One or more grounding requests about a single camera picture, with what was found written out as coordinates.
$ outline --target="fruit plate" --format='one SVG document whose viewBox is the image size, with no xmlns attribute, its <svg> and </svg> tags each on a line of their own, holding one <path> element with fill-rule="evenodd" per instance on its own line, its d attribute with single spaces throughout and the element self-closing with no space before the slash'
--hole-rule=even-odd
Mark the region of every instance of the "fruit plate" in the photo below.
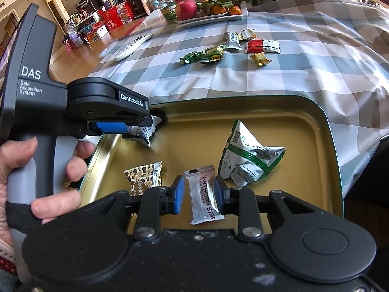
<svg viewBox="0 0 389 292">
<path fill-rule="evenodd" d="M 190 20 L 180 21 L 177 24 L 178 28 L 186 28 L 191 26 L 197 26 L 197 25 L 204 25 L 204 24 L 210 24 L 210 23 L 218 23 L 218 22 L 225 22 L 225 21 L 236 21 L 241 20 L 242 18 L 248 16 L 248 11 L 246 7 L 246 2 L 242 2 L 240 5 L 240 9 L 242 10 L 242 14 L 240 15 L 210 15 L 210 16 L 204 16 L 204 17 L 198 17 L 198 18 L 192 18 Z"/>
<path fill-rule="evenodd" d="M 224 12 L 224 13 L 221 13 L 221 14 L 206 15 L 206 16 L 202 16 L 202 17 L 190 18 L 189 20 L 184 20 L 184 21 L 176 20 L 176 23 L 177 24 L 186 24 L 186 23 L 192 23 L 192 22 L 195 22 L 195 21 L 198 21 L 198 20 L 209 20 L 211 18 L 217 18 L 217 17 L 225 16 L 226 14 L 228 14 L 228 11 Z"/>
</svg>

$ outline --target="snack package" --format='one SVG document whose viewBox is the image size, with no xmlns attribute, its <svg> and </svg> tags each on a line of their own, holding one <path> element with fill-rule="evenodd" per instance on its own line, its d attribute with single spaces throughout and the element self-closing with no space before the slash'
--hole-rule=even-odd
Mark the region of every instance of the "snack package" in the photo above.
<svg viewBox="0 0 389 292">
<path fill-rule="evenodd" d="M 154 188 L 162 185 L 161 180 L 162 162 L 146 164 L 124 171 L 126 178 L 131 183 L 132 197 L 143 195 L 148 188 Z"/>
<path fill-rule="evenodd" d="M 239 44 L 238 34 L 227 32 L 224 35 L 225 35 L 226 40 L 227 40 L 226 48 L 233 48 L 233 49 L 242 50 L 242 47 Z"/>
<path fill-rule="evenodd" d="M 184 172 L 191 200 L 192 225 L 224 219 L 217 209 L 211 182 L 215 167 L 210 165 Z"/>
<path fill-rule="evenodd" d="M 240 42 L 246 42 L 248 40 L 253 40 L 257 37 L 257 34 L 254 33 L 254 31 L 250 28 L 245 29 L 244 31 L 241 31 L 238 33 L 238 39 Z"/>
<path fill-rule="evenodd" d="M 161 121 L 160 117 L 153 115 L 151 127 L 129 126 L 127 134 L 122 134 L 122 139 L 133 140 L 150 147 L 150 139 Z"/>
<path fill-rule="evenodd" d="M 237 186 L 243 187 L 266 177 L 284 154 L 283 147 L 262 146 L 241 121 L 235 120 L 218 175 L 223 179 L 231 177 Z"/>
<path fill-rule="evenodd" d="M 248 52 L 277 52 L 280 54 L 281 50 L 276 40 L 251 40 L 246 45 L 245 53 Z"/>
<path fill-rule="evenodd" d="M 259 54 L 251 55 L 250 58 L 255 61 L 258 67 L 265 66 L 267 64 L 270 64 L 273 60 L 267 59 L 265 57 L 264 52 L 260 52 Z"/>
<path fill-rule="evenodd" d="M 183 58 L 180 58 L 181 64 L 190 64 L 199 61 L 203 56 L 204 52 L 190 52 L 186 54 Z"/>
<path fill-rule="evenodd" d="M 223 59 L 225 45 L 219 45 L 213 48 L 208 48 L 199 60 L 200 63 L 211 63 Z"/>
</svg>

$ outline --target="gripper handle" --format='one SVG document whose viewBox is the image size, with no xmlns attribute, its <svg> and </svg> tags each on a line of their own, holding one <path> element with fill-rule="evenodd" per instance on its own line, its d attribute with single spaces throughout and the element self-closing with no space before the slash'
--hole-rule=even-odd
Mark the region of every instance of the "gripper handle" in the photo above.
<svg viewBox="0 0 389 292">
<path fill-rule="evenodd" d="M 17 140 L 31 137 L 33 135 L 24 135 L 18 137 Z M 63 190 L 66 165 L 77 146 L 77 139 L 72 136 L 36 135 L 36 138 L 38 139 L 38 148 L 34 156 L 24 167 L 13 170 L 7 183 L 7 220 L 19 223 L 15 226 L 13 222 L 10 228 L 17 258 L 16 270 L 23 283 L 26 283 L 31 275 L 22 256 L 22 245 L 27 236 L 25 232 L 28 225 L 22 225 L 26 219 L 20 218 L 20 216 L 25 214 L 25 210 L 28 210 L 27 215 L 32 215 L 30 204 L 34 199 L 56 194 Z"/>
</svg>

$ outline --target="hand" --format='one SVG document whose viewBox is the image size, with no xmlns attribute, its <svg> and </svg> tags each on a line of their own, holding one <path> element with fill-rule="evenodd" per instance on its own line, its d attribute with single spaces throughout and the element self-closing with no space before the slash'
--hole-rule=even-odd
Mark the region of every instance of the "hand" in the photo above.
<svg viewBox="0 0 389 292">
<path fill-rule="evenodd" d="M 31 138 L 21 142 L 9 140 L 0 147 L 0 239 L 12 247 L 12 238 L 5 215 L 7 201 L 7 178 L 11 171 L 27 164 L 36 152 L 37 139 Z M 78 143 L 74 156 L 66 167 L 66 174 L 70 181 L 79 181 L 86 173 L 87 166 L 83 158 L 88 158 L 95 150 L 90 142 Z M 57 216 L 77 209 L 81 204 L 80 193 L 76 189 L 64 190 L 61 193 L 36 199 L 31 203 L 31 211 L 47 223 Z"/>
</svg>

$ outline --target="apple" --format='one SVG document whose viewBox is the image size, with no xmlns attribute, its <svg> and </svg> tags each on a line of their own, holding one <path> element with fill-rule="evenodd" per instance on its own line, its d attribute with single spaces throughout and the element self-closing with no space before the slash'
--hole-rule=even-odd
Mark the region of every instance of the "apple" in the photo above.
<svg viewBox="0 0 389 292">
<path fill-rule="evenodd" d="M 189 20 L 194 18 L 197 13 L 197 4 L 193 0 L 181 1 L 176 5 L 174 12 L 177 16 L 177 19 L 180 21 Z"/>
</svg>

